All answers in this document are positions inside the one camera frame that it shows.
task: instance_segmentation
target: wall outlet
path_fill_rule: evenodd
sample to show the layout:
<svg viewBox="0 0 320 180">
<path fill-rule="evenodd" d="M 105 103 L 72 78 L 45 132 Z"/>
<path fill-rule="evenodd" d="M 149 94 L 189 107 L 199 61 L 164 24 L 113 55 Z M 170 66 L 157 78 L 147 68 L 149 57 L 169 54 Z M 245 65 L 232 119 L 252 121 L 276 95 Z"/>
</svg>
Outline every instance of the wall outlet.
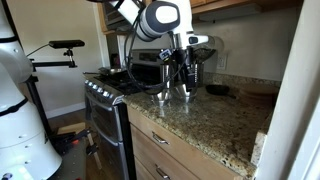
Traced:
<svg viewBox="0 0 320 180">
<path fill-rule="evenodd" d="M 228 54 L 218 54 L 217 69 L 226 70 Z"/>
</svg>

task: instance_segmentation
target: oven handle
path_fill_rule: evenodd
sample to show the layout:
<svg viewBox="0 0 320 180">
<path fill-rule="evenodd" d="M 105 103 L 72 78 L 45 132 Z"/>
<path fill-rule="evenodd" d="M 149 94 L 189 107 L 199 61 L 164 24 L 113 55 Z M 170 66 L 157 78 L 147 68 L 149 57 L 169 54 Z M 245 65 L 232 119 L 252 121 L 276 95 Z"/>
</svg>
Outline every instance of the oven handle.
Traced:
<svg viewBox="0 0 320 180">
<path fill-rule="evenodd" d="M 93 124 L 94 124 L 94 127 L 97 129 L 98 131 L 98 134 L 100 134 L 101 136 L 103 136 L 103 138 L 105 140 L 107 140 L 109 143 L 111 143 L 113 146 L 119 146 L 119 144 L 117 142 L 115 142 L 114 140 L 110 139 L 105 133 L 103 133 L 103 131 L 97 126 L 97 124 L 95 123 L 95 119 L 96 117 L 92 117 L 93 119 Z"/>
<path fill-rule="evenodd" d="M 112 105 L 110 105 L 109 103 L 101 103 L 99 101 L 97 101 L 91 94 L 89 94 L 88 92 L 85 92 L 86 96 L 89 98 L 90 101 L 94 102 L 95 104 L 97 104 L 100 107 L 103 107 L 106 110 L 112 111 Z"/>
</svg>

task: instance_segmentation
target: backsplash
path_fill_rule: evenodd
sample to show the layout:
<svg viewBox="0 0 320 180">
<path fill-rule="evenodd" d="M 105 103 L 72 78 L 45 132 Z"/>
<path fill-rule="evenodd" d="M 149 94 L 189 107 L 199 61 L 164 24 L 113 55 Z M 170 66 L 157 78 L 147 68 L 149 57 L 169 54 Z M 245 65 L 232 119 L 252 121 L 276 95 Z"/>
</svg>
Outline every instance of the backsplash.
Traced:
<svg viewBox="0 0 320 180">
<path fill-rule="evenodd" d="M 280 87 L 281 81 L 204 72 L 203 84 L 227 85 L 231 88 L 239 89 L 241 84 L 267 84 Z"/>
</svg>

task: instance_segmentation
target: kitchen appliance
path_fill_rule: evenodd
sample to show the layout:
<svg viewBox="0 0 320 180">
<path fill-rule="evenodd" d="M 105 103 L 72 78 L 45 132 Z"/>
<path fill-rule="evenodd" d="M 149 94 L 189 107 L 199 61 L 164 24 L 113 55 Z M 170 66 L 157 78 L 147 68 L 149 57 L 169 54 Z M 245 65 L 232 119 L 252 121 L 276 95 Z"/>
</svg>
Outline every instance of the kitchen appliance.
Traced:
<svg viewBox="0 0 320 180">
<path fill-rule="evenodd" d="M 146 84 L 161 82 L 159 52 L 133 50 L 131 71 L 137 80 Z M 100 74 L 85 81 L 87 113 L 101 139 L 101 158 L 111 164 L 119 179 L 136 178 L 130 123 L 122 99 L 137 92 L 141 89 L 132 83 L 127 71 Z"/>
</svg>

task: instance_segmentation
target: black object on counter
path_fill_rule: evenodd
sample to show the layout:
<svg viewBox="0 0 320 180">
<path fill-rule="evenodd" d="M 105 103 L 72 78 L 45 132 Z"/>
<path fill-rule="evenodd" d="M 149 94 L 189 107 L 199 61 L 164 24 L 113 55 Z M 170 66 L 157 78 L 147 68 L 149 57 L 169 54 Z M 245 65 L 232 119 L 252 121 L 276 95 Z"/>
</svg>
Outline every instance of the black object on counter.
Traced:
<svg viewBox="0 0 320 180">
<path fill-rule="evenodd" d="M 208 93 L 218 96 L 225 96 L 228 94 L 230 88 L 225 85 L 207 85 L 206 90 Z"/>
</svg>

